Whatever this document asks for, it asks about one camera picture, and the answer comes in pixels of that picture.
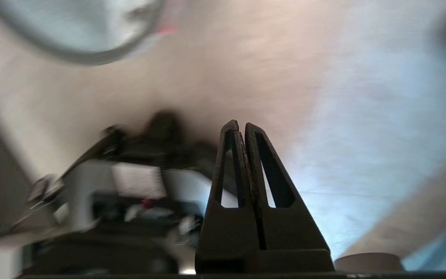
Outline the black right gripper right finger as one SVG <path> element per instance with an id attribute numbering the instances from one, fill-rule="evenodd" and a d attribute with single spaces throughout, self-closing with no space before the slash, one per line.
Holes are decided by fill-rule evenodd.
<path id="1" fill-rule="evenodd" d="M 266 132 L 245 127 L 259 252 L 265 272 L 333 272 L 331 251 Z"/>

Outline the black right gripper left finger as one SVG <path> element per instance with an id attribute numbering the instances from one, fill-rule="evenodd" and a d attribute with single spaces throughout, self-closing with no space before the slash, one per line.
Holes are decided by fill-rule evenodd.
<path id="1" fill-rule="evenodd" d="M 228 151 L 232 152 L 229 166 L 235 174 L 236 208 L 222 205 L 227 166 L 225 156 Z M 262 272 L 259 263 L 261 245 L 256 221 L 255 181 L 238 122 L 230 120 L 220 133 L 216 168 L 196 249 L 197 273 Z"/>

